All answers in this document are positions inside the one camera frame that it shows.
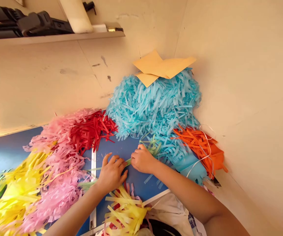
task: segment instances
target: white bottle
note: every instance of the white bottle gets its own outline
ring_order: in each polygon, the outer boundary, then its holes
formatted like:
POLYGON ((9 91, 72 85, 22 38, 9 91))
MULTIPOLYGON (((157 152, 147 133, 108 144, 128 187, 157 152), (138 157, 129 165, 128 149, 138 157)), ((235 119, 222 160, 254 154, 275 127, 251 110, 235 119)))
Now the white bottle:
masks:
POLYGON ((93 27, 82 0, 60 0, 74 33, 91 33, 93 27))

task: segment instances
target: cardboard piece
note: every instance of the cardboard piece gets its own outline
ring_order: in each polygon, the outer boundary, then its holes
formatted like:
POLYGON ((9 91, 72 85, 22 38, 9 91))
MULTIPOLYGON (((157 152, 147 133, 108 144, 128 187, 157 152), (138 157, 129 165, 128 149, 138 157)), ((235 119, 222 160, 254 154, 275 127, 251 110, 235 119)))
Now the cardboard piece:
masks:
POLYGON ((146 86, 146 88, 149 87, 154 81, 156 81, 157 78, 159 78, 159 76, 144 73, 136 74, 136 76, 146 86))
POLYGON ((162 60, 158 52, 154 50, 133 64, 141 71, 136 76, 146 87, 149 87, 159 77, 173 78, 195 61, 193 57, 162 60))

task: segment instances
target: table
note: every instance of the table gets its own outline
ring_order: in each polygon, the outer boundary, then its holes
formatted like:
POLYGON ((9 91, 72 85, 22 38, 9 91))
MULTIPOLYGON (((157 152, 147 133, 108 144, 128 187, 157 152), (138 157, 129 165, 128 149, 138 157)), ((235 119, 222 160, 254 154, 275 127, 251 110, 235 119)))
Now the table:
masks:
MULTIPOLYGON (((16 168, 20 165, 20 163, 29 155, 29 153, 23 150, 22 146, 27 145, 32 137, 40 134, 42 129, 42 127, 37 127, 0 137, 0 171, 16 168)), ((131 153, 134 152, 139 144, 139 139, 134 139, 132 137, 123 141, 118 141, 115 137, 111 137, 111 140, 115 143, 104 139, 100 142, 98 151, 93 153, 92 150, 87 150, 84 153, 84 157, 91 159, 91 161, 85 161, 84 169, 101 167, 103 157, 109 152, 113 152, 113 155, 119 155, 124 160, 128 160, 131 157, 131 153)), ((126 168, 128 169, 126 182, 134 184, 135 196, 139 196, 145 204, 150 203, 169 192, 169 189, 165 185, 163 185, 161 189, 158 188, 158 179, 156 177, 151 177, 147 184, 144 184, 144 181, 149 177, 149 174, 140 173, 131 165, 126 168)), ((96 172, 96 175, 97 177, 100 175, 99 170, 96 172)), ((108 212, 107 206, 109 204, 111 204, 111 202, 106 202, 104 198, 96 207, 93 214, 91 214, 84 223, 78 232, 78 235, 86 233, 89 230, 91 230, 92 233, 95 233, 102 229, 104 214, 108 212)))

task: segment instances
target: yellow shredded paper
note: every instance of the yellow shredded paper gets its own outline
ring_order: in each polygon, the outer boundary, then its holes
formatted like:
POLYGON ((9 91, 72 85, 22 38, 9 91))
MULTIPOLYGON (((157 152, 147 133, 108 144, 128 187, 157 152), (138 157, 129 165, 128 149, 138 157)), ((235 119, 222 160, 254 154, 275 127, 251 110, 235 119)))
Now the yellow shredded paper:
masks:
POLYGON ((0 199, 0 235, 19 234, 26 211, 33 210, 29 206, 40 199, 37 194, 44 186, 43 174, 50 168, 43 168, 48 155, 31 152, 19 167, 4 174, 7 188, 0 199))
POLYGON ((110 193, 111 197, 106 197, 106 201, 114 201, 108 206, 111 211, 105 214, 105 222, 113 223, 114 228, 108 226, 106 233, 113 235, 135 235, 146 216, 147 211, 151 208, 143 207, 141 200, 134 200, 126 192, 123 186, 120 186, 114 193, 110 193), (119 204, 120 207, 113 210, 113 206, 119 204))

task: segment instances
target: pink shredded paper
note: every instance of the pink shredded paper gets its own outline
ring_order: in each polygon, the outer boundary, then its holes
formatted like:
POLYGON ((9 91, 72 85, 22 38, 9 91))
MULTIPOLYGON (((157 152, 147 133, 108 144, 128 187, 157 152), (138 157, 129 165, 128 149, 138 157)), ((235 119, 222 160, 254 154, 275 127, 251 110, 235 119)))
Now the pink shredded paper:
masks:
POLYGON ((74 114, 54 118, 43 127, 40 135, 32 138, 26 151, 53 152, 45 160, 51 168, 45 178, 53 180, 41 190, 41 199, 29 207, 21 226, 21 233, 37 231, 46 223, 59 219, 82 195, 78 180, 89 181, 86 171, 81 171, 85 158, 75 150, 70 139, 71 129, 76 123, 85 122, 85 117, 97 110, 82 109, 74 114))

